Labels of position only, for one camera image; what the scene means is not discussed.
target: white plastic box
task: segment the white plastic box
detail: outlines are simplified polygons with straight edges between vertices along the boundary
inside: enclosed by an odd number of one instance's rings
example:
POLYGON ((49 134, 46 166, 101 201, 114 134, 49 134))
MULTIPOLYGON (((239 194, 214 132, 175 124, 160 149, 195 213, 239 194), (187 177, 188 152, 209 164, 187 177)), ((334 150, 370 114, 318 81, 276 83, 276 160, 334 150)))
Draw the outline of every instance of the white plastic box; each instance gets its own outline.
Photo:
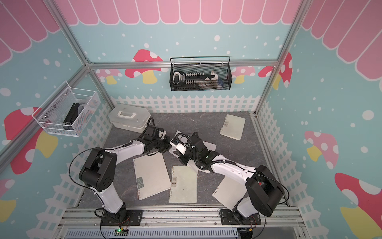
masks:
POLYGON ((118 104, 109 114, 110 122, 117 128, 142 133, 150 113, 146 108, 118 104))

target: black wire basket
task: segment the black wire basket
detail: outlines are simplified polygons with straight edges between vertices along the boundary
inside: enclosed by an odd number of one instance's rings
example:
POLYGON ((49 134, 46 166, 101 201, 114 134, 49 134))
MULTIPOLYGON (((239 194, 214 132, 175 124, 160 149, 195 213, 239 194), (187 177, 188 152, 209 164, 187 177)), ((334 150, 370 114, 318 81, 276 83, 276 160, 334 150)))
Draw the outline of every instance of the black wire basket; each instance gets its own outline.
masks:
POLYGON ((230 90, 230 57, 170 58, 171 91, 230 90))

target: box handle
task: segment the box handle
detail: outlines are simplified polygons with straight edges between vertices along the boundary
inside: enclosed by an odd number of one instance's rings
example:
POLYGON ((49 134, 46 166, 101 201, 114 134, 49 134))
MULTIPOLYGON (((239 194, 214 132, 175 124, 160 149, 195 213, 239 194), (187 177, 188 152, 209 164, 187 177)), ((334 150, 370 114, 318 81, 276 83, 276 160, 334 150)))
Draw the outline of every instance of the box handle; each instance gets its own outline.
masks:
POLYGON ((126 115, 121 115, 121 113, 122 113, 122 111, 119 111, 117 116, 122 117, 122 118, 126 118, 126 119, 134 118, 137 115, 136 113, 133 113, 132 116, 126 116, 126 115))

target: mounting plate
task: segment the mounting plate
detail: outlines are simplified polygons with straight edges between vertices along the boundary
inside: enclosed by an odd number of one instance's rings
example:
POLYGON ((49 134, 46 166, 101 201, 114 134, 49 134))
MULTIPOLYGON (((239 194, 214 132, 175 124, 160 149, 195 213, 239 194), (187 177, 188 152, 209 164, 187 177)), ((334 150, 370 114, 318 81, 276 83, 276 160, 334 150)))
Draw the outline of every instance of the mounting plate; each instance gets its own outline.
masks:
MULTIPOLYGON (((253 218, 255 219, 256 222, 253 221, 252 217, 247 218, 244 223, 241 223, 241 225, 246 225, 246 224, 253 224, 253 225, 261 225, 261 219, 260 219, 260 214, 255 213, 252 214, 253 218)), ((233 212, 229 209, 221 209, 220 210, 220 218, 222 220, 222 225, 240 225, 235 218, 233 217, 233 212)))
MULTIPOLYGON (((121 226, 126 226, 127 224, 129 224, 129 226, 139 226, 142 220, 142 212, 143 210, 126 210, 126 217, 124 220, 128 217, 130 217, 130 220, 122 223, 121 226)), ((118 226, 118 224, 115 223, 109 215, 104 213, 104 216, 101 218, 101 226, 118 226)))

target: table surface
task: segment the table surface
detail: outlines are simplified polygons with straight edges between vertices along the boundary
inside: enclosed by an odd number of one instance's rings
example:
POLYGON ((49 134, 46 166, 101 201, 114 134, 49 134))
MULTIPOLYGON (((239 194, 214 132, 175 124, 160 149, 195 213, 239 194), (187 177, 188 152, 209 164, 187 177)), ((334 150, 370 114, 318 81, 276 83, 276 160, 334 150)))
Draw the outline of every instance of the table surface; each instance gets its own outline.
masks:
MULTIPOLYGON (((164 128, 167 135, 171 138, 175 136, 177 130, 183 133, 198 132, 199 137, 203 141, 216 144, 216 152, 232 161, 247 166, 267 166, 249 112, 161 113, 152 114, 151 116, 154 118, 155 125, 164 128), (220 134, 220 129, 224 124, 227 114, 246 119, 241 140, 235 140, 220 134)), ((104 147, 109 148, 127 143, 139 135, 139 133, 115 128, 113 126, 104 147)), ((172 166, 182 164, 169 152, 164 153, 163 158, 171 179, 172 166)), ((199 172, 197 176, 196 204, 219 203, 212 194, 223 178, 224 175, 221 174, 199 172)), ((138 200, 133 158, 118 164, 115 170, 114 187, 127 207, 181 204, 169 203, 169 189, 143 200, 138 200)), ((101 202, 93 192, 89 189, 85 189, 78 207, 99 208, 101 206, 101 202)))

